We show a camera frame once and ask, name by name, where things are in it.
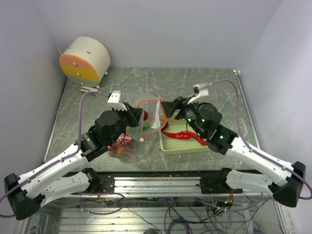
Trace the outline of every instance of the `wire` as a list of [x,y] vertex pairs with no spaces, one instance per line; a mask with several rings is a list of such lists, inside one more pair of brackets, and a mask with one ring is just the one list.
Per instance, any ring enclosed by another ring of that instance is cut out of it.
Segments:
[[193,234],[192,229],[190,228],[190,226],[189,226],[187,223],[174,222],[174,221],[172,221],[172,222],[169,224],[168,232],[167,232],[168,234],[170,234],[171,229],[172,229],[173,226],[176,225],[176,224],[181,224],[181,225],[185,228],[185,234]]
[[235,89],[235,95],[236,95],[236,123],[237,123],[237,130],[238,130],[238,134],[239,134],[240,138],[242,139],[242,141],[244,142],[244,144],[246,145],[246,147],[247,147],[251,152],[254,152],[256,155],[258,155],[258,156],[260,156],[260,157],[266,159],[267,161],[269,161],[269,162],[275,164],[276,166],[282,168],[283,170],[286,170],[287,172],[289,172],[289,173],[291,173],[292,175],[294,175],[295,177],[297,177],[302,183],[304,183],[304,184],[308,187],[308,189],[309,189],[309,191],[310,191],[310,193],[311,193],[309,197],[302,197],[302,196],[300,196],[299,198],[300,198],[300,199],[303,199],[303,200],[311,200],[311,199],[312,199],[312,187],[311,187],[311,185],[310,185],[304,178],[302,178],[298,173],[294,172],[293,170],[291,170],[291,169],[285,167],[284,165],[280,164],[279,162],[276,162],[276,161],[274,161],[273,159],[271,159],[271,158],[269,158],[269,157],[263,155],[263,154],[260,153],[259,151],[254,150],[254,149],[249,145],[249,143],[245,140],[244,135],[243,135],[243,133],[242,133],[242,131],[241,131],[241,129],[240,129],[240,125],[239,125],[239,123],[240,123],[240,118],[239,118],[239,117],[240,117],[240,110],[239,110],[238,90],[237,90],[236,85],[235,85],[231,80],[228,80],[228,79],[218,80],[218,81],[216,81],[216,82],[209,83],[209,84],[207,84],[207,85],[204,85],[204,86],[200,87],[199,90],[207,89],[209,86],[212,86],[212,85],[215,85],[215,84],[218,84],[218,83],[222,83],[222,82],[230,83],[230,84],[234,87],[234,89]]
[[250,221],[253,219],[253,217],[255,216],[255,214],[259,211],[259,209],[265,204],[267,203],[269,200],[265,200],[260,206],[258,209],[256,209],[256,211],[254,212],[253,216],[249,219],[249,220],[246,220],[245,222],[242,223],[242,225],[239,226],[239,228],[236,229],[236,231],[233,233],[235,234],[245,223],[249,222],[248,223],[248,227],[247,227],[247,231],[248,231],[248,228],[249,228],[249,225],[250,225]]
[[[236,210],[235,209],[231,209],[230,211],[231,212],[235,212],[235,211],[236,212],[241,212],[241,211],[249,210],[249,209],[251,209],[253,207],[256,207],[262,201],[262,198],[263,198],[263,193],[261,193],[260,199],[255,204],[253,204],[253,205],[251,205],[249,207],[243,208],[243,209],[236,209]],[[200,201],[203,204],[206,204],[206,205],[209,205],[209,206],[212,206],[212,207],[216,207],[217,209],[219,209],[221,211],[228,211],[228,209],[224,209],[222,207],[218,207],[218,206],[216,206],[214,204],[211,204],[209,202],[203,201],[203,200],[201,200],[201,199],[199,199],[197,197],[195,197],[195,200]]]
[[128,208],[128,210],[129,210],[131,213],[133,213],[133,214],[135,214],[136,216],[140,217],[143,221],[145,221],[145,222],[148,223],[149,225],[152,225],[154,228],[156,228],[156,229],[160,232],[160,234],[162,234],[161,230],[159,230],[159,228],[156,227],[154,224],[152,224],[152,223],[146,221],[142,216],[140,216],[139,214],[136,214],[136,213],[134,213],[133,211],[131,211],[131,210],[129,209],[129,207],[127,207],[127,208]]
[[120,193],[89,194],[89,193],[78,192],[77,194],[80,194],[80,195],[95,195],[95,196],[99,196],[99,195],[118,195],[118,196],[121,196],[121,197],[124,199],[124,202],[123,202],[123,204],[122,204],[122,206],[121,206],[120,208],[118,208],[118,209],[115,210],[115,211],[111,211],[111,212],[107,212],[107,213],[97,213],[97,212],[93,212],[93,211],[88,211],[88,210],[86,210],[86,209],[83,207],[83,202],[86,201],[86,199],[83,200],[83,201],[81,201],[81,204],[80,204],[81,210],[82,210],[82,211],[85,211],[85,212],[87,212],[87,213],[89,213],[89,214],[93,214],[93,215],[111,215],[111,214],[114,214],[114,213],[120,211],[121,209],[123,209],[123,208],[126,206],[126,204],[127,204],[127,199],[126,199],[126,197],[125,197],[124,195],[120,194]]
[[172,221],[174,221],[174,222],[177,222],[177,219],[172,218],[172,216],[171,216],[171,214],[170,214],[170,209],[173,209],[174,212],[179,216],[179,218],[181,219],[181,220],[179,221],[180,223],[198,224],[198,223],[203,223],[204,221],[206,221],[206,220],[208,219],[208,218],[206,218],[206,219],[203,219],[203,220],[201,220],[201,221],[199,221],[199,222],[188,221],[188,220],[184,219],[184,218],[176,211],[176,209],[172,206],[172,207],[169,208],[168,213],[169,213],[169,217],[170,217],[170,218],[172,219]]
[[[103,96],[106,96],[108,97],[107,94],[105,93],[101,93],[99,91],[88,91],[86,92],[85,94],[82,95],[81,99],[80,99],[80,103],[79,103],[79,110],[78,110],[78,148],[77,150],[72,153],[72,154],[69,154],[67,156],[64,156],[61,160],[59,161],[54,161],[52,162],[51,164],[43,167],[42,169],[40,169],[39,171],[37,171],[36,173],[34,173],[32,176],[30,176],[28,179],[24,180],[23,182],[19,183],[18,185],[14,186],[12,189],[10,189],[8,192],[6,192],[2,197],[0,197],[0,203],[6,198],[8,197],[12,192],[14,192],[16,189],[24,186],[25,184],[29,183],[32,179],[34,179],[36,176],[40,175],[41,173],[45,172],[46,170],[48,170],[49,168],[53,167],[54,165],[58,164],[59,162],[63,162],[65,159],[68,159],[70,157],[73,157],[75,156],[80,148],[81,148],[81,129],[82,129],[82,104],[83,104],[83,101],[85,99],[85,97],[88,95],[88,94],[100,94],[100,95],[103,95]],[[15,215],[14,214],[11,214],[11,215],[4,215],[4,214],[0,214],[0,217],[1,218],[12,218],[14,217]]]
[[111,147],[117,147],[117,146],[121,145],[123,143],[123,141],[125,140],[125,138],[126,138],[126,133],[123,133],[123,139],[122,139],[121,143],[119,143],[118,145],[114,145],[114,146],[111,145]]

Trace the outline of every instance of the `plastic bag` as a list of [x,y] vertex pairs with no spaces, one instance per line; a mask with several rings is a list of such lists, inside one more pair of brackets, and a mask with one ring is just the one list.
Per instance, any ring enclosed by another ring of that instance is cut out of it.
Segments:
[[128,127],[126,134],[138,142],[143,142],[148,135],[159,132],[167,122],[161,100],[161,97],[156,98],[148,93],[140,93],[137,107],[142,108],[144,112],[140,117],[139,126]]
[[116,156],[129,155],[142,158],[149,153],[156,138],[156,134],[150,134],[143,142],[137,142],[131,136],[123,133],[112,146],[108,146],[108,150],[114,152]]

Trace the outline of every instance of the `marble surface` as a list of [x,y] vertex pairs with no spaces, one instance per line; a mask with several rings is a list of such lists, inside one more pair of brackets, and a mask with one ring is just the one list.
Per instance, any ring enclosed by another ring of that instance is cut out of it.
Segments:
[[[233,70],[200,68],[110,68],[101,81],[101,91],[122,90],[131,104],[139,92],[147,92],[163,100],[173,100],[177,96],[193,94],[193,85],[210,83],[220,79],[230,79],[237,83]],[[68,148],[78,138],[78,105],[82,93],[80,86],[69,81],[65,90],[61,110],[53,132],[47,160],[51,160]],[[110,108],[102,96],[87,96],[83,104],[82,132],[86,132],[99,115]],[[212,103],[223,115],[222,124],[237,131],[234,89],[228,83],[220,83],[209,88],[206,102]],[[248,142],[255,145],[255,138],[248,114],[240,97],[241,128]],[[142,158],[135,156],[115,156],[106,152],[86,167],[96,171],[197,171],[252,169],[250,166],[231,157],[212,151],[164,156],[159,137],[153,142],[150,152]]]

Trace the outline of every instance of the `purple cable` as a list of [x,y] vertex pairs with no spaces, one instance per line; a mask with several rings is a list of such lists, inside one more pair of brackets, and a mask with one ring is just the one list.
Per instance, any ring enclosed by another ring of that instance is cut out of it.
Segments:
[[168,233],[170,233],[170,231],[171,231],[171,229],[173,228],[174,225],[176,225],[176,224],[181,224],[181,225],[185,228],[185,234],[193,234],[193,231],[192,231],[192,229],[190,228],[190,226],[189,226],[187,223],[179,222],[179,220],[183,221],[183,219],[177,219],[177,222],[172,221],[172,222],[169,224]]
[[[254,205],[251,205],[251,206],[246,207],[246,208],[243,208],[243,209],[236,209],[236,210],[224,209],[224,208],[218,207],[218,206],[216,206],[216,205],[214,205],[214,204],[211,204],[211,203],[202,201],[202,200],[200,200],[200,199],[196,199],[196,200],[200,201],[200,202],[203,203],[203,204],[206,204],[206,205],[215,207],[215,208],[217,208],[217,209],[219,209],[219,210],[222,210],[222,211],[241,212],[241,211],[249,210],[249,209],[251,209],[251,208],[257,206],[257,205],[262,201],[262,198],[263,198],[263,194],[261,193],[260,199],[259,199]],[[188,207],[188,208],[199,218],[199,220],[202,221],[202,219],[200,218],[200,216],[196,213],[196,211],[195,211],[193,208],[191,208],[190,206],[188,206],[188,205],[186,205],[186,204],[183,204],[182,202],[180,202],[180,201],[178,201],[178,200],[175,200],[174,202],[178,202],[178,203],[180,203],[180,204],[182,204],[182,205]],[[167,209],[167,211],[166,211],[166,214],[165,214],[164,227],[165,227],[165,232],[166,232],[166,234],[170,234],[170,229],[172,228],[172,227],[170,228],[170,226],[169,226],[169,227],[168,227],[168,230],[166,229],[166,217],[167,217],[167,214],[168,214],[170,208],[171,208],[172,205],[174,204],[174,202],[171,203],[171,205],[168,207],[168,209]],[[205,228],[207,228],[207,230],[204,231],[204,232],[202,232],[202,233],[217,232],[217,233],[220,233],[220,234],[225,234],[225,232],[220,231],[220,230],[212,230],[212,229],[209,229],[208,226],[207,226],[205,223],[203,223],[203,224],[204,224]]]
[[[101,93],[101,92],[97,92],[97,91],[89,91],[86,92],[85,94],[82,95],[81,99],[80,99],[80,103],[79,103],[79,111],[78,111],[78,139],[81,139],[81,123],[82,123],[82,104],[84,101],[84,98],[88,95],[88,94],[100,94],[102,96],[108,97],[108,94],[106,93]],[[72,157],[74,155],[76,155],[79,150],[81,148],[81,141],[78,141],[78,148],[77,150],[70,154],[67,155],[65,157],[63,157],[63,159],[67,159],[69,157]],[[32,176],[29,177],[30,180],[34,179],[36,176],[40,175],[41,173],[45,172],[46,170],[48,170],[49,168],[53,167],[54,165],[58,164],[60,161],[55,161],[53,163],[51,163],[50,165],[47,165],[46,167],[43,167],[41,170],[37,171],[36,173],[34,173]],[[8,197],[12,192],[14,192],[16,189],[24,186],[25,184],[28,183],[28,180],[24,180],[23,182],[19,183],[18,185],[16,185],[14,188],[10,189],[8,192],[6,192],[1,198],[0,198],[0,203],[6,198]],[[12,218],[14,217],[14,214],[11,215],[4,215],[4,214],[0,214],[1,218]]]
[[290,173],[293,174],[295,177],[297,177],[301,182],[303,182],[303,183],[308,187],[308,189],[309,189],[309,191],[310,191],[310,193],[311,193],[309,197],[302,197],[302,196],[300,196],[299,198],[300,198],[300,199],[303,199],[303,200],[310,200],[310,199],[312,199],[312,187],[310,186],[310,184],[307,183],[307,181],[306,181],[304,178],[302,178],[298,173],[292,171],[291,169],[289,169],[289,168],[287,168],[287,167],[284,167],[282,164],[280,164],[280,163],[278,163],[278,162],[275,162],[274,160],[272,160],[271,158],[269,158],[269,157],[263,155],[262,153],[258,152],[257,150],[252,149],[252,148],[250,147],[250,145],[248,144],[248,142],[245,140],[244,135],[242,134],[242,131],[241,131],[240,125],[239,125],[239,123],[240,123],[240,121],[239,121],[239,116],[240,116],[239,112],[240,112],[240,110],[239,110],[238,90],[237,90],[237,87],[235,86],[235,84],[234,84],[231,80],[228,80],[228,79],[218,80],[218,81],[216,81],[216,82],[213,82],[213,83],[210,83],[210,84],[206,84],[206,85],[200,87],[199,90],[206,89],[206,88],[208,88],[209,86],[212,86],[212,85],[215,85],[215,84],[218,84],[218,83],[222,83],[222,82],[230,83],[230,84],[234,87],[234,89],[235,89],[235,95],[236,95],[236,122],[237,122],[237,130],[238,130],[238,134],[239,134],[240,138],[242,139],[242,141],[244,142],[244,144],[246,145],[246,147],[247,147],[250,151],[252,151],[252,152],[254,152],[255,154],[257,154],[258,156],[260,156],[260,157],[266,159],[267,161],[269,161],[269,162],[275,164],[275,165],[278,166],[278,167],[281,167],[281,168],[285,169],[286,171],[290,172]]
[[84,212],[87,212],[89,214],[93,214],[93,215],[111,215],[111,214],[114,214],[118,211],[120,211],[122,208],[124,208],[127,204],[127,199],[124,195],[120,194],[120,193],[101,193],[101,194],[89,194],[89,193],[83,193],[83,192],[78,192],[77,194],[80,194],[80,195],[94,195],[94,196],[101,196],[101,195],[118,195],[118,196],[121,196],[123,198],[123,204],[120,208],[118,208],[117,210],[115,211],[112,211],[112,212],[108,212],[108,213],[97,213],[97,212],[92,212],[92,211],[88,211],[86,210],[84,207],[83,207],[83,202],[85,200],[83,200],[80,204],[81,206],[81,209],[84,211]]

